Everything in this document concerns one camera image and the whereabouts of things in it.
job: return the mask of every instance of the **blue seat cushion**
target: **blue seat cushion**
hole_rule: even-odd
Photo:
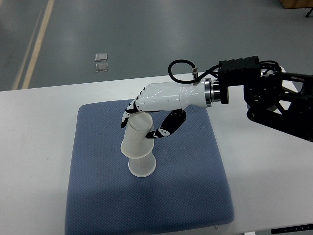
[[[230,223],[234,210],[209,117],[190,106],[173,135],[156,139],[156,169],[133,176],[120,151],[130,100],[88,104],[77,117],[66,235],[157,234]],[[158,128],[169,112],[151,113]]]

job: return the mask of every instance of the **robotic hand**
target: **robotic hand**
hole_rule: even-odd
[[[153,83],[146,86],[140,95],[126,108],[121,127],[124,128],[131,114],[140,111],[171,111],[162,125],[147,134],[148,139],[166,137],[173,134],[186,120],[184,111],[189,105],[202,108],[217,101],[218,94],[213,94],[214,83],[203,78],[198,84],[180,84],[176,82]]]
[[[194,79],[176,79],[172,66],[177,63],[189,64]],[[228,87],[243,85],[244,99],[248,104],[247,117],[251,121],[313,141],[313,76],[282,72],[277,62],[259,61],[257,56],[220,61],[201,76],[198,76],[197,68],[190,61],[176,60],[169,65],[168,72],[175,82],[145,87],[126,108],[122,128],[126,126],[128,118],[137,112],[172,110],[162,125],[149,132],[146,138],[169,136],[185,122],[186,107],[197,105],[206,108],[216,101],[228,104]],[[216,80],[205,78],[208,74]],[[301,91],[283,87],[284,80],[302,83]],[[284,109],[280,101],[289,102],[289,108]]]

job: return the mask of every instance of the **stacked cups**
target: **stacked cups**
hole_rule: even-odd
[[[157,165],[152,154],[154,139],[146,138],[150,131],[153,131],[153,121],[150,114],[139,112],[132,114],[128,119],[121,151],[129,158],[129,170],[137,177],[151,175]]]

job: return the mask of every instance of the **black cable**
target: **black cable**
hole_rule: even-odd
[[[273,60],[264,60],[264,61],[259,62],[259,64],[264,64],[264,63],[273,63],[275,65],[279,65],[276,61],[273,61]]]
[[[211,74],[215,69],[219,68],[219,65],[213,66],[212,68],[206,70],[203,74],[201,74],[197,79],[191,80],[191,81],[182,81],[182,80],[178,80],[177,78],[175,78],[172,74],[172,67],[175,64],[178,63],[185,63],[185,64],[189,64],[193,69],[196,67],[194,65],[194,63],[190,62],[189,60],[175,60],[172,63],[170,63],[170,65],[168,66],[168,74],[170,75],[171,79],[177,83],[181,83],[181,84],[191,84],[191,83],[196,83],[199,82],[201,79],[203,79],[205,76],[207,76],[208,74]]]

